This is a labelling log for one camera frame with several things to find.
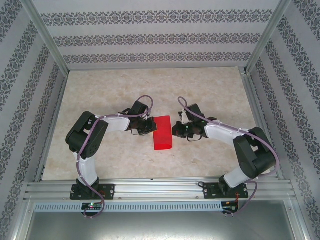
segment metal floor panel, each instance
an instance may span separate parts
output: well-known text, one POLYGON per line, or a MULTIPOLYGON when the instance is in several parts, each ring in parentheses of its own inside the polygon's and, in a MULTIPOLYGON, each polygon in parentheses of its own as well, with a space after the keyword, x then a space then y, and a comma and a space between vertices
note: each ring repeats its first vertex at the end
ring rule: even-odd
POLYGON ((28 240, 293 240, 283 201, 253 201, 234 217, 220 212, 34 212, 28 240))

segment damask wall panel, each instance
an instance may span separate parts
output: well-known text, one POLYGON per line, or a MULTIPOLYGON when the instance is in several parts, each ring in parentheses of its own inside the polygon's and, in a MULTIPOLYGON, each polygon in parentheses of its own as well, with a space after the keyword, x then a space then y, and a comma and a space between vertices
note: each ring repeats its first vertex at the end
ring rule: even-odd
POLYGON ((319 1, 292 1, 251 72, 312 239, 320 239, 319 12, 319 1))
POLYGON ((68 67, 244 67, 279 0, 35 0, 68 67))
POLYGON ((21 3, 0 0, 0 240, 33 182, 66 81, 21 3))

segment black mounting plate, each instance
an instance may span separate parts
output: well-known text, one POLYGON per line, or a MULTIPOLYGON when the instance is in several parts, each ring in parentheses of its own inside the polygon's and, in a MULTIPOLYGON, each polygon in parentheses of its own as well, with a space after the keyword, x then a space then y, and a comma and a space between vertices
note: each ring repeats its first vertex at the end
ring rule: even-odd
MULTIPOLYGON (((113 200, 115 195, 114 184, 99 184, 98 192, 102 194, 104 200, 113 200)), ((96 194, 94 197, 89 196, 86 192, 81 191, 78 184, 73 184, 70 193, 71 200, 100 200, 96 194)))
POLYGON ((235 199, 236 193, 239 194, 239 199, 247 199, 249 197, 247 185, 244 183, 231 188, 227 195, 224 195, 220 190, 218 182, 205 182, 202 188, 204 199, 235 199))

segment robotic arm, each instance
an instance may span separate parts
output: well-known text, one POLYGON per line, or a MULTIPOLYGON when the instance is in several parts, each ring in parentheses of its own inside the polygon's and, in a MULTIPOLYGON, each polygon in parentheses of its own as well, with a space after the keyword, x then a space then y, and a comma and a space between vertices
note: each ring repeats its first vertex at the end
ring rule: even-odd
MULTIPOLYGON (((186 108, 198 116, 205 117, 197 104, 187 106, 186 108)), ((231 189, 258 177, 276 165, 275 156, 270 149, 251 136, 225 127, 224 124, 214 117, 209 117, 208 120, 214 121, 217 124, 204 121, 185 109, 178 114, 181 121, 177 121, 176 125, 172 128, 172 135, 187 138, 190 142, 193 142, 190 139, 193 139, 194 135, 199 135, 200 138, 198 140, 202 137, 216 139, 234 146, 239 167, 220 177, 219 189, 224 195, 227 195, 231 189)), ((242 129, 242 131, 257 136, 270 145, 268 138, 261 128, 242 129)))
MULTIPOLYGON (((79 170, 82 176, 79 175, 76 182, 82 192, 90 195, 91 198, 95 195, 95 193, 86 186, 83 179, 89 186, 95 190, 98 189, 99 178, 96 173, 94 155, 97 153, 105 133, 131 131, 132 134, 136 133, 134 135, 143 136, 157 130, 154 118, 149 117, 148 113, 142 117, 134 117, 142 115, 148 110, 149 107, 147 105, 137 100, 132 108, 127 108, 118 115, 107 116, 98 121, 79 159, 79 170)), ((99 117, 100 116, 94 115, 89 111, 84 112, 67 134, 65 141, 69 145, 69 149, 73 152, 76 160, 80 149, 88 137, 86 132, 92 129, 92 126, 99 117)))

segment table surface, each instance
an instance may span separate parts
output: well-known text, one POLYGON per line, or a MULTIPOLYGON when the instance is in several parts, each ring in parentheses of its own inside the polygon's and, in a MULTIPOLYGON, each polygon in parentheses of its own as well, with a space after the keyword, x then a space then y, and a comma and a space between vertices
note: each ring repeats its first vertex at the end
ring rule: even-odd
MULTIPOLYGON (((121 69, 70 72, 45 165, 43 180, 74 180, 76 160, 66 135, 81 114, 115 114, 132 107, 141 95, 154 100, 152 116, 179 121, 177 98, 198 104, 204 115, 251 129, 255 121, 237 67, 121 69)), ((141 100, 149 105, 149 100, 141 100)), ((221 176, 238 166, 233 146, 203 138, 188 142, 173 137, 172 149, 154 150, 153 134, 130 131, 104 136, 95 155, 100 179, 221 176)))

